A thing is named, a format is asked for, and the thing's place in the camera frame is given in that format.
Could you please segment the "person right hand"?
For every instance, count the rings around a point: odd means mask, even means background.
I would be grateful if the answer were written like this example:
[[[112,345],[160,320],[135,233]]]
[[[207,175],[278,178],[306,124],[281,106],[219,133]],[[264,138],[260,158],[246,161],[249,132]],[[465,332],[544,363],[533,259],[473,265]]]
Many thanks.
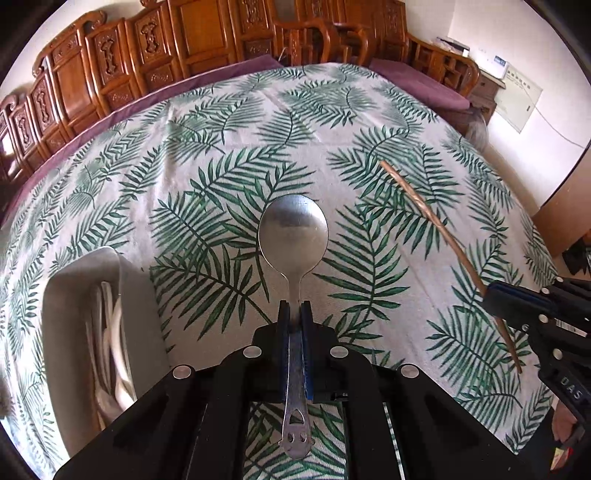
[[[565,443],[570,438],[573,427],[576,423],[576,417],[562,402],[558,402],[554,408],[552,418],[554,440]]]

